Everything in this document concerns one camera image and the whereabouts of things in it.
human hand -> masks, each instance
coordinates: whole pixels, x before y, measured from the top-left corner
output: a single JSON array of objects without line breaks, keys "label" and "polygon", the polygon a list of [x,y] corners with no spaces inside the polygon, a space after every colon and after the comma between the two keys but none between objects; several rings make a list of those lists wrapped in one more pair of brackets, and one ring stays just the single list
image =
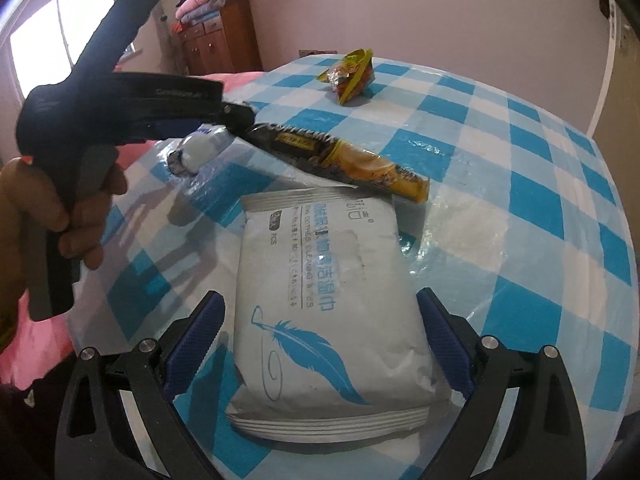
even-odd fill
[{"label": "human hand", "polygon": [[22,226],[26,215],[60,237],[58,249],[65,258],[80,256],[91,270],[102,263],[100,239],[114,194],[127,191],[127,180],[119,166],[111,167],[102,190],[76,203],[69,215],[49,177],[20,158],[0,171],[0,351],[13,338],[17,305],[26,287],[22,260]]}]

gray curtain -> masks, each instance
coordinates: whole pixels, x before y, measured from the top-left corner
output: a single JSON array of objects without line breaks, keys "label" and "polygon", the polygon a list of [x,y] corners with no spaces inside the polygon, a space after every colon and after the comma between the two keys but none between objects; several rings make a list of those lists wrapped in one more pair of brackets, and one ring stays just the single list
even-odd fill
[{"label": "gray curtain", "polygon": [[175,44],[172,40],[166,22],[162,22],[163,12],[161,4],[151,13],[151,18],[156,23],[156,31],[158,32],[158,40],[160,42],[160,50],[162,52],[161,68],[169,73],[179,73],[179,66],[176,59]]}]

brown dresser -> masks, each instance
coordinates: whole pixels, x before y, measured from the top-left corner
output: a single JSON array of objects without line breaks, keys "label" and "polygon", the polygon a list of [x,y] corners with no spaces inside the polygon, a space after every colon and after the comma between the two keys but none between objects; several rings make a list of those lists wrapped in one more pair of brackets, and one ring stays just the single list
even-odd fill
[{"label": "brown dresser", "polygon": [[249,0],[227,0],[220,15],[180,33],[190,75],[261,72]]}]

feather logo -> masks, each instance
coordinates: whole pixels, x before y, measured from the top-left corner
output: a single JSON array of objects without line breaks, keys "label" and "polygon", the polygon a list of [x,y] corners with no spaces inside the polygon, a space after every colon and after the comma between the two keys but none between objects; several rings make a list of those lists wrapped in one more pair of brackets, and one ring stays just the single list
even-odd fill
[{"label": "feather logo", "polygon": [[368,404],[351,384],[342,359],[326,339],[315,332],[290,326],[290,321],[279,321],[275,326],[262,322],[262,309],[256,306],[251,324],[271,332],[274,341],[295,364],[321,374],[344,400],[354,404]]}]

tablecloth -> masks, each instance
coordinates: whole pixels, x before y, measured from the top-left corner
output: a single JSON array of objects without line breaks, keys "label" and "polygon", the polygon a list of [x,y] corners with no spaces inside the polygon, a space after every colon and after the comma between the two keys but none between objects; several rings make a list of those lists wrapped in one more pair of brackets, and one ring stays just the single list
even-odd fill
[{"label": "tablecloth", "polygon": [[[332,56],[296,60],[236,90],[258,121],[350,140],[431,178],[422,215],[398,212],[415,290],[510,348],[561,351],[580,408],[592,476],[613,442],[638,350],[638,286],[620,197],[597,146],[545,110],[439,70],[375,59],[367,93],[341,107],[315,76]],[[244,194],[317,183],[236,140],[194,178],[170,176],[158,144],[127,170],[68,316],[76,348],[129,349],[186,316],[207,290],[227,318],[175,406],[227,479],[418,478],[456,416],[409,435],[295,447],[244,438],[224,409],[238,388],[232,333]],[[510,391],[479,468],[495,456]],[[153,462],[148,443],[141,444]]]}]

